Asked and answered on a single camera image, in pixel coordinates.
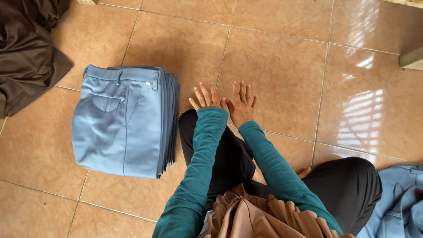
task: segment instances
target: finger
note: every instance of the finger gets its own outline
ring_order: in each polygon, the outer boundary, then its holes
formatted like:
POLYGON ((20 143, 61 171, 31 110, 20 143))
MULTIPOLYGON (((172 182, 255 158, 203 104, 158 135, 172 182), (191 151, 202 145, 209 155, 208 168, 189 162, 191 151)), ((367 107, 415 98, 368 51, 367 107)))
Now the finger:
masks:
POLYGON ((258 98, 258 96, 257 95, 255 95, 254 96, 254 99, 253 99, 253 103, 251 104, 251 107, 253 108, 253 109, 255 109, 255 105, 257 104, 257 99, 258 98))
POLYGON ((306 169, 304 169, 301 173, 298 174, 298 177, 300 179, 305 178, 309 173, 311 173, 311 168, 307 167, 306 169))
POLYGON ((229 113, 232 114, 235 110, 233 103, 229 99, 225 100, 225 103, 228 106, 229 113))
POLYGON ((217 92, 213 83, 210 83, 211 102, 217 102, 217 92))
POLYGON ((240 102, 241 100, 239 98, 239 88, 236 82, 232 83, 232 89, 233 89, 233 101, 235 103, 240 102))
POLYGON ((222 97, 222 99, 220 100, 220 108, 225 109, 226 110, 226 98, 222 97))
POLYGON ((241 102, 247 102, 245 100, 245 86, 244 86, 244 81, 241 81, 239 83, 239 98, 240 98, 241 102))
POLYGON ((190 103, 191 103, 192 107, 193 107, 195 110, 200 109, 200 107, 199 107, 199 106, 195 103, 194 99, 192 99, 192 98, 190 97, 190 98, 189 98, 189 100, 190 100, 190 103))
POLYGON ((247 100, 248 105, 251 105, 251 94, 251 85, 248 84, 245 92, 245 99, 247 100))
POLYGON ((200 102, 200 105, 205 108, 206 107, 206 101, 204 100, 203 96, 201 95, 200 91, 197 87, 194 88, 195 95, 197 96, 198 101, 200 102))
POLYGON ((212 105, 212 100, 210 98, 210 93, 206 89, 206 87, 204 87, 204 83, 203 82, 200 82, 200 89, 203 92, 204 100, 206 101, 207 106, 211 106, 212 105))

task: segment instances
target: stack of folded trousers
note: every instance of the stack of folded trousers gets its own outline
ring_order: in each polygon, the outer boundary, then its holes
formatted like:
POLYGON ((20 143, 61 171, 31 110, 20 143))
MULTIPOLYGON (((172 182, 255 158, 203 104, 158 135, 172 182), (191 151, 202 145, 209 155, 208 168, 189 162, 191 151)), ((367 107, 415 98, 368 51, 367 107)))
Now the stack of folded trousers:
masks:
POLYGON ((178 77, 163 66, 88 65, 72 118, 76 163, 130 177, 160 178, 174 163, 178 77))

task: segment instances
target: wooden board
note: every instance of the wooden board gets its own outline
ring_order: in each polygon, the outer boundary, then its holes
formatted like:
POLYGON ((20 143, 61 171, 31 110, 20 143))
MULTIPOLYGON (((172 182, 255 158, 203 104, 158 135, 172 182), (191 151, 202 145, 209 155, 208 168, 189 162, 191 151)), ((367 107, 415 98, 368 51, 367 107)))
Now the wooden board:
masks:
POLYGON ((87 5, 97 5, 98 0, 77 0, 79 3, 87 5))
POLYGON ((423 70, 423 46, 399 57, 399 66, 405 69, 423 70))
POLYGON ((423 8, 423 0, 384 0, 384 1, 413 6, 416 8, 423 8))

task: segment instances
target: brown fabric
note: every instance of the brown fabric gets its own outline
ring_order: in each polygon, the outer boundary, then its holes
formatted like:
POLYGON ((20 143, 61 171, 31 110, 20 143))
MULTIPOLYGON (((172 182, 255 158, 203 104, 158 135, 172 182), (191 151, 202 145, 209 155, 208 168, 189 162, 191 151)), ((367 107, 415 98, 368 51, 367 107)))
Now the brown fabric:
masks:
POLYGON ((299 211, 292 201, 251 196, 243 184, 219 195, 213 208, 216 218, 207 217, 206 238, 354 238, 329 230, 323 218, 299 211))
POLYGON ((0 118, 12 116, 72 68, 50 30, 69 0, 0 0, 0 118))

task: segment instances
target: teal sleeve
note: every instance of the teal sleeve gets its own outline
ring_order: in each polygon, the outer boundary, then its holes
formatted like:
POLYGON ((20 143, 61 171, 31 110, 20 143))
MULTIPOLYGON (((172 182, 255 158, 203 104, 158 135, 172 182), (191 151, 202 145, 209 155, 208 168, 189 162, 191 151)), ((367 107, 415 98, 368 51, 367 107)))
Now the teal sleeve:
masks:
POLYGON ((238 132, 254 154, 255 162, 263 173, 272 195, 283 201, 292 201, 299 210, 310 210, 326 220, 330 229, 343 232, 320 199, 311 192, 280 155, 255 121, 242 124, 238 132))
POLYGON ((197 115, 191 164, 166 203, 153 238, 195 238, 203 228, 214 157, 226 128, 228 113, 221 108, 210 107, 197 110, 197 115))

